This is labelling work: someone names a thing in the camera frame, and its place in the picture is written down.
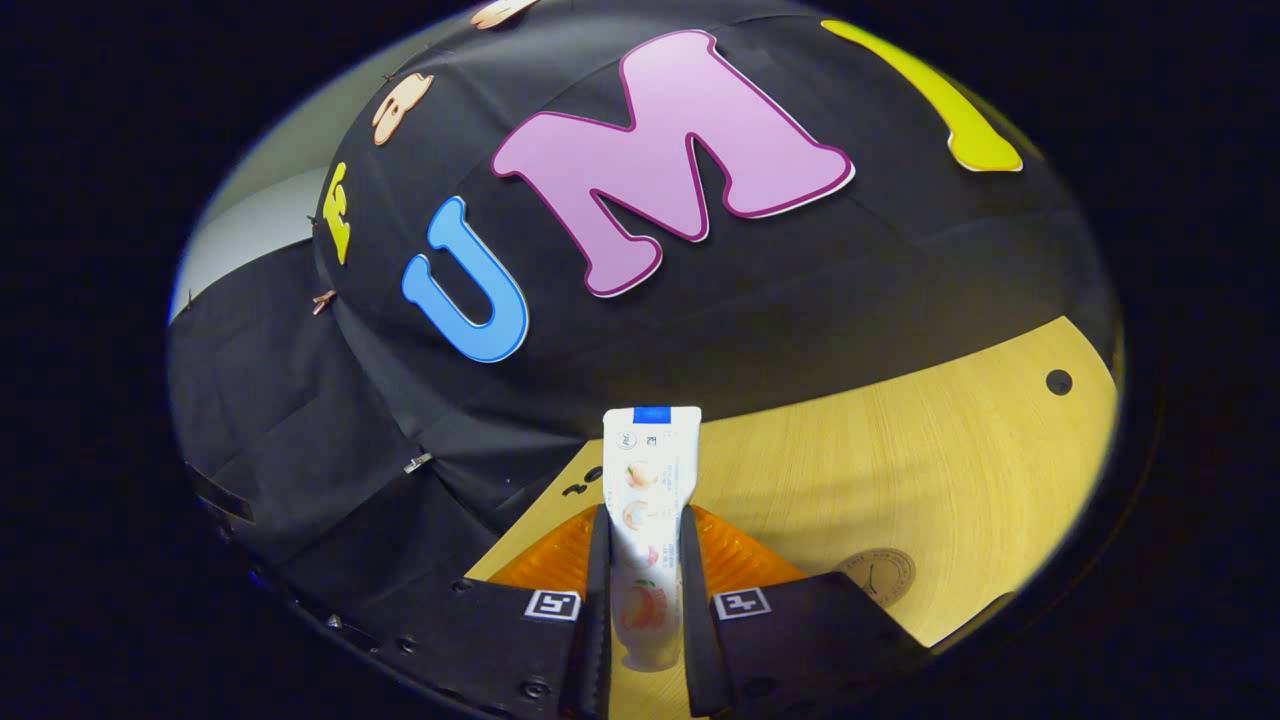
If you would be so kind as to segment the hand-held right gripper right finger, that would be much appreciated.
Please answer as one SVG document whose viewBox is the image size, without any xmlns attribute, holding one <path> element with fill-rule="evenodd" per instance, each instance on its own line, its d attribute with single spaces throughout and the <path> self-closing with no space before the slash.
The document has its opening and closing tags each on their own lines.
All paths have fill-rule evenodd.
<svg viewBox="0 0 1280 720">
<path fill-rule="evenodd" d="M 841 571 L 709 591 L 710 544 L 684 507 L 684 666 L 690 714 L 850 719 L 933 653 Z"/>
</svg>

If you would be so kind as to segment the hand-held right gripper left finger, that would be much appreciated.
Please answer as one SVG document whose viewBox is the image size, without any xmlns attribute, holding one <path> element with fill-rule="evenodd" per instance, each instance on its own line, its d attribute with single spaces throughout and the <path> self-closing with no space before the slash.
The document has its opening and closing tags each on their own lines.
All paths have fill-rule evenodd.
<svg viewBox="0 0 1280 720">
<path fill-rule="evenodd" d="M 611 693 L 611 524 L 596 505 L 493 582 L 408 593 L 396 675 L 472 719 L 605 719 Z"/>
</svg>

